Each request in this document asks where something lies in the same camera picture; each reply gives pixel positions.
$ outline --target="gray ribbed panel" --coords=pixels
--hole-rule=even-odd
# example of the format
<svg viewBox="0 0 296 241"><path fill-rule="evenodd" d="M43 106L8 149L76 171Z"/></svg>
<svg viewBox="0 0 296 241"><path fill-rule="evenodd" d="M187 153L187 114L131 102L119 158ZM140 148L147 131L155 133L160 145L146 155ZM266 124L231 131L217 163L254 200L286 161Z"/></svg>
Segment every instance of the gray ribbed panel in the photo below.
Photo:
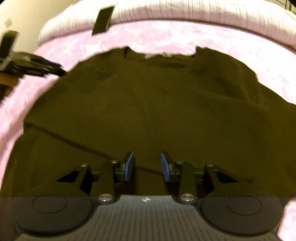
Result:
<svg viewBox="0 0 296 241"><path fill-rule="evenodd" d="M272 233L235 237L209 226L191 205L171 196L122 196L101 205L83 227L52 238L22 234L16 241L280 241Z"/></svg>

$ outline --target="beige wall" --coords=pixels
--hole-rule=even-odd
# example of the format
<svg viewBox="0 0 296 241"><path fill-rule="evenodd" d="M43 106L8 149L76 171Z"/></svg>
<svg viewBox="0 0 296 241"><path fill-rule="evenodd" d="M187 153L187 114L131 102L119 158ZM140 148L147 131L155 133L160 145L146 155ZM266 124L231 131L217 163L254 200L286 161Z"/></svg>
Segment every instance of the beige wall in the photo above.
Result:
<svg viewBox="0 0 296 241"><path fill-rule="evenodd" d="M5 0L0 5L0 36L8 30L19 32L14 51L32 53L37 48L41 28L78 0ZM12 25L7 29L5 21L11 18Z"/></svg>

